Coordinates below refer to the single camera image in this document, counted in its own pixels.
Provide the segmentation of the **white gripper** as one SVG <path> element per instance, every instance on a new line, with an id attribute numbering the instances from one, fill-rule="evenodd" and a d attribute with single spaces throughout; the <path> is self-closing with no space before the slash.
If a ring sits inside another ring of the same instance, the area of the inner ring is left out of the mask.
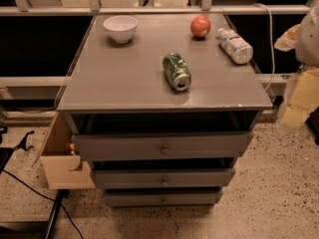
<path id="1" fill-rule="evenodd" d="M 299 28 L 299 24 L 289 28 L 276 40 L 274 48 L 283 52 L 294 49 Z M 289 127 L 302 126 L 309 114 L 319 108 L 319 68 L 310 68 L 298 77 L 290 105 L 298 109 L 287 107 L 281 118 L 281 122 Z"/>

